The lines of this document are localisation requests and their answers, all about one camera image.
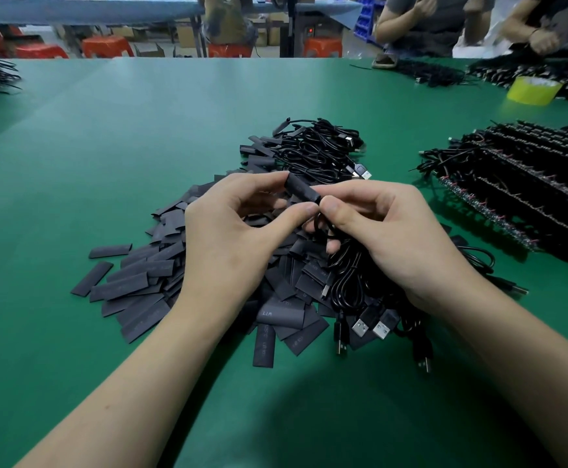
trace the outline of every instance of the factory floor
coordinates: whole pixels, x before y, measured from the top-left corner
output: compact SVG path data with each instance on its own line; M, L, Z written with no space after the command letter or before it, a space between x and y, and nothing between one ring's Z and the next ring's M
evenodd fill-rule
M20 28L24 34L38 34L40 35L46 44L58 44L65 48L64 43L59 39L51 27L49 26L25 26ZM158 44L164 51L166 57L173 56L173 48L176 47L177 55L189 55L192 57L197 57L197 51L195 48L180 48L178 44L172 44L168 38L156 38L151 39L148 42L135 42L131 43L136 46L141 52L156 50L156 44ZM381 49L374 46L373 44L366 44L360 38L353 35L351 31L347 28L344 29L342 34L342 56L349 59L361 59L363 57L375 57ZM256 47L253 52L253 56L256 55L260 57L279 57L280 47L279 46L264 46Z

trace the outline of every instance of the yellow tape roll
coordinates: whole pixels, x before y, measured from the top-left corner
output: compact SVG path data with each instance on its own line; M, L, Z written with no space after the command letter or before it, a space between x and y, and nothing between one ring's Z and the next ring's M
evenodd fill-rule
M507 98L526 105L544 107L553 101L562 86L563 84L546 78L518 77L509 89Z

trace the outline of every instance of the green workbench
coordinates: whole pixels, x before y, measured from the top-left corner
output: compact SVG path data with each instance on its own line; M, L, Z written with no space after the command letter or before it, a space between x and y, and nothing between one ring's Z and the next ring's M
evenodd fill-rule
M441 221L497 256L521 303L568 337L568 263L525 254L420 182L418 151L491 120L568 124L481 84L431 89L369 60L22 61L0 95L0 467L8 467L134 350L100 303L69 291L94 246L147 243L148 215L239 165L238 145L286 117L358 129L373 179L417 183ZM254 336L218 347L163 463L182 467L547 466L550 457L440 324L423 377L396 337L344 359L331 331L273 370Z

